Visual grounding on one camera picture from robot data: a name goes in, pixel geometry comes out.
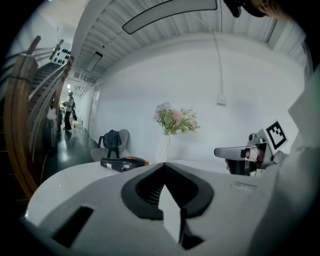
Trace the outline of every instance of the table surface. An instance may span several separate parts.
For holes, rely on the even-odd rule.
[[[221,162],[200,162],[189,160],[170,160],[197,169],[210,172],[226,173],[226,166]],[[33,194],[25,214],[25,218],[38,226],[41,221],[58,205],[71,198],[87,185],[99,179],[119,174],[120,172],[107,169],[100,162],[75,165],[61,170],[48,178]]]

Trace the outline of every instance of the ceiling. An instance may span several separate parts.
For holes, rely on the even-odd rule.
[[[165,0],[91,0],[77,27],[71,55],[75,63],[71,76],[86,77],[94,83],[105,71],[130,53],[166,38],[187,33],[208,32],[199,18],[211,30],[242,35],[269,44],[270,48],[306,62],[302,47],[305,35],[295,24],[280,26],[269,17],[257,18],[242,9],[240,18],[234,18],[223,2],[217,0],[217,10],[177,14],[151,23],[129,35],[122,26],[141,12]],[[98,51],[102,59],[91,72],[85,71],[91,57]]]

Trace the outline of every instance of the staircase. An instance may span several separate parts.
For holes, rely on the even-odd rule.
[[[60,65],[55,63],[48,63],[41,68],[39,68],[34,76],[31,91],[34,92],[39,86],[41,86],[41,83],[43,83],[43,86],[41,86],[34,96],[30,99],[29,105],[28,105],[28,136],[31,136],[33,124],[36,121],[36,117],[39,114],[40,108],[39,106],[43,103],[45,94],[50,89],[50,85],[57,80],[60,72],[59,69],[61,68]]]
[[[37,56],[53,59],[63,42],[52,51],[53,47],[36,49],[40,40],[37,36],[27,51],[8,58],[15,61],[7,70],[5,98],[0,100],[1,181],[10,188],[6,198],[15,202],[20,216],[42,182],[48,109],[53,105],[58,113],[62,87],[73,61],[71,57],[64,65],[48,63],[38,68]],[[47,52],[33,55],[37,50]]]
[[[31,91],[33,92],[39,85],[41,82],[43,82],[51,73],[53,73],[54,71],[56,71],[57,69],[59,69],[61,66],[58,64],[54,64],[54,63],[48,63],[42,67],[40,67],[38,69],[38,71],[36,72],[33,82],[32,82],[32,87],[31,87]],[[32,98],[31,101],[29,101],[29,109],[28,109],[28,113],[30,114],[32,109],[35,107],[36,103],[39,101],[39,99],[41,98],[41,95],[43,94],[43,92],[45,90],[48,89],[49,84],[59,75],[58,72],[54,73],[47,81],[47,83],[45,83],[44,86],[41,87],[41,89],[39,89],[37,91],[37,93],[34,95],[34,97]]]

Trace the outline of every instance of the black floor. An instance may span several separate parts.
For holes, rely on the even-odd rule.
[[[56,154],[46,159],[42,182],[63,169],[92,163],[90,151],[97,146],[86,129],[62,130],[58,136]]]

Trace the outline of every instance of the flower vase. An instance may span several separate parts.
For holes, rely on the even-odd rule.
[[[163,134],[160,138],[155,152],[156,163],[164,163],[168,161],[170,151],[170,135]]]

